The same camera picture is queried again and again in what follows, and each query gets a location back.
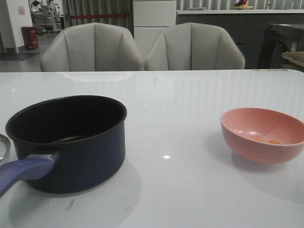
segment metal lid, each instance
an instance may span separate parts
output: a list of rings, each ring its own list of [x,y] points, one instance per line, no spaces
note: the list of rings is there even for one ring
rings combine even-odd
[[[9,155],[10,140],[8,137],[0,134],[0,163],[2,163]]]

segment pink bowl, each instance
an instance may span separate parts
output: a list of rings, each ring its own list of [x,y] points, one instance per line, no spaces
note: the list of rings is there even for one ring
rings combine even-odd
[[[304,123],[262,108],[237,108],[221,118],[224,139],[237,154],[254,162],[280,164],[304,149]]]

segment chair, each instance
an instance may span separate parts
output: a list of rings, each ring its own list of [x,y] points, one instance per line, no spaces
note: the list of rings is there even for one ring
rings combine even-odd
[[[161,30],[145,70],[244,69],[245,58],[221,27],[184,23]]]
[[[41,71],[140,71],[143,59],[129,30],[89,23],[62,30],[44,53]]]

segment floor mat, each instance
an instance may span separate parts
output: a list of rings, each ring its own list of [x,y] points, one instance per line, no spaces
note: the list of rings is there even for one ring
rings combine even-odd
[[[23,61],[40,53],[0,53],[0,61]]]

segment floor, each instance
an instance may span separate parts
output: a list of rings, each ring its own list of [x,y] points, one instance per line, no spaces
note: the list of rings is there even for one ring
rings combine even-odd
[[[22,50],[19,56],[24,60],[11,61],[14,55],[9,54],[5,61],[0,58],[0,72],[40,72],[40,59],[48,46],[53,42],[58,33],[44,33],[37,36],[38,48],[35,50]]]

